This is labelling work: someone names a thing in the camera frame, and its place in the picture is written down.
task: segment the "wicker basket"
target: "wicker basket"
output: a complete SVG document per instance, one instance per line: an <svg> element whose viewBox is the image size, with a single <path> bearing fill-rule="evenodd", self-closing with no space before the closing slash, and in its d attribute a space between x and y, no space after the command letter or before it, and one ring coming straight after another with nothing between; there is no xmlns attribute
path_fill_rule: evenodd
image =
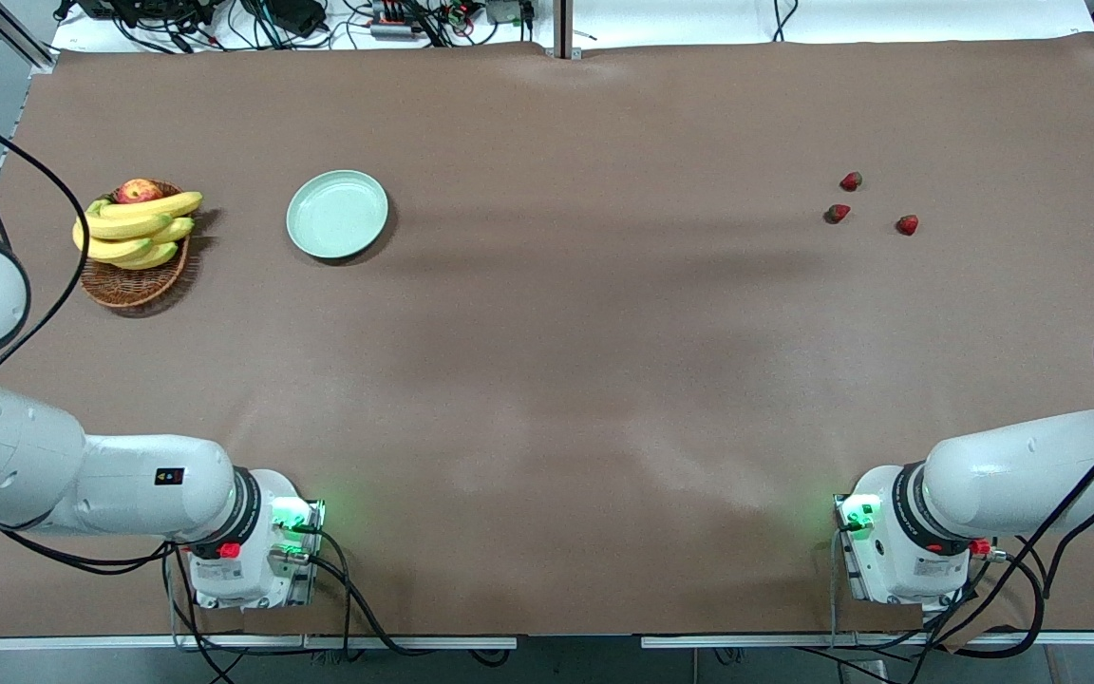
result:
<svg viewBox="0 0 1094 684"><path fill-rule="evenodd" d="M178 187L162 181L152 181L163 190L163 196L178 195ZM188 239L176 242L177 252L164 265L158 267L130 270L114 267L112 264L88 260L83 274L79 277L83 290L89 298L109 309L118 309L127 313L130 309L152 306L158 299L168 294L188 265Z"/></svg>

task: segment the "plate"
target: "plate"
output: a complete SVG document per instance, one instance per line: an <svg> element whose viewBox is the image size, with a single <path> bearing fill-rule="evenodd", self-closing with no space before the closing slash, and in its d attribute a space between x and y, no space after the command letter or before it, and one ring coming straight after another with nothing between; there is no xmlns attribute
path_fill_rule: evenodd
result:
<svg viewBox="0 0 1094 684"><path fill-rule="evenodd" d="M286 230L299 250L323 259L369 247L386 224L386 192L357 170L334 170L294 192Z"/></svg>

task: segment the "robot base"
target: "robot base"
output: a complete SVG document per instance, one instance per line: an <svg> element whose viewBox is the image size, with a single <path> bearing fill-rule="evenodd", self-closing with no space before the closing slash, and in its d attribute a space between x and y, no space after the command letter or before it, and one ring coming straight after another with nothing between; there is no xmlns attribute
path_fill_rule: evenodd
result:
<svg viewBox="0 0 1094 684"><path fill-rule="evenodd" d="M968 576L968 552L941 556L911 542L894 509L894 480L903 468L885 464L860 478L854 494L835 497L839 524L865 524L842 533L851 593L860 601L919 603L939 612L954 602Z"/></svg>
<svg viewBox="0 0 1094 684"><path fill-rule="evenodd" d="M271 471L253 471L260 486L260 510L256 529L240 545L237 558L205 559L190 556L191 587L197 605L205 608L268 608L306 605L312 600L316 566L299 564L288 558L274 558L270 550L287 549L290 554L316 554L318 534L291 532L282 528L287 507L301 509L300 525L319 529L323 524L322 501L300 499L294 485L286 476Z"/></svg>

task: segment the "apple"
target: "apple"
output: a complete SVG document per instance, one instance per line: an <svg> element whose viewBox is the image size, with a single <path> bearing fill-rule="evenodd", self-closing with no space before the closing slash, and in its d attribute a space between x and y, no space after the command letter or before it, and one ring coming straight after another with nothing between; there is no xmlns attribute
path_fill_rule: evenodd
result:
<svg viewBox="0 0 1094 684"><path fill-rule="evenodd" d="M154 185L154 182L147 181L144 177L136 177L133 181L126 181L121 184L113 198L117 200L118 205L136 205L149 202L151 199L162 199L163 190L160 190L160 186Z"/></svg>

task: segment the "strawberry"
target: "strawberry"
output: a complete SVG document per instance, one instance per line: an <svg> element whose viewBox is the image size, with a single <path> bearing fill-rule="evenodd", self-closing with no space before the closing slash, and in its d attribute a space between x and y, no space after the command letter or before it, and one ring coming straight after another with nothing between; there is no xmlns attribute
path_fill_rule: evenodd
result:
<svg viewBox="0 0 1094 684"><path fill-rule="evenodd" d="M908 213L897 220L897 232L900 234L915 234L915 231L919 229L919 217L915 213Z"/></svg>
<svg viewBox="0 0 1094 684"><path fill-rule="evenodd" d="M856 192L863 185L863 175L860 172L851 172L838 182L838 187L842 190Z"/></svg>
<svg viewBox="0 0 1094 684"><path fill-rule="evenodd" d="M829 209L825 209L825 222L839 222L847 218L847 215L851 212L851 207L846 205L833 205Z"/></svg>

